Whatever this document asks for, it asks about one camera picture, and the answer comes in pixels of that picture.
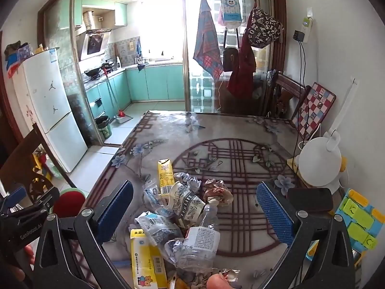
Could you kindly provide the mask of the person's left hand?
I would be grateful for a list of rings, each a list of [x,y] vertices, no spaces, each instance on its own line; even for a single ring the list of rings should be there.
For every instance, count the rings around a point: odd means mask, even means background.
[[[29,288],[35,264],[35,254],[30,245],[19,251],[21,261],[4,260],[1,256],[1,288]]]

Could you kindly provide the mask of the person's right hand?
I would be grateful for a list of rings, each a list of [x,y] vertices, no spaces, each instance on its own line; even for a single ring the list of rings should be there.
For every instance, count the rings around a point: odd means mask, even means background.
[[[207,280],[206,288],[207,289],[232,289],[229,282],[220,273],[212,275]]]

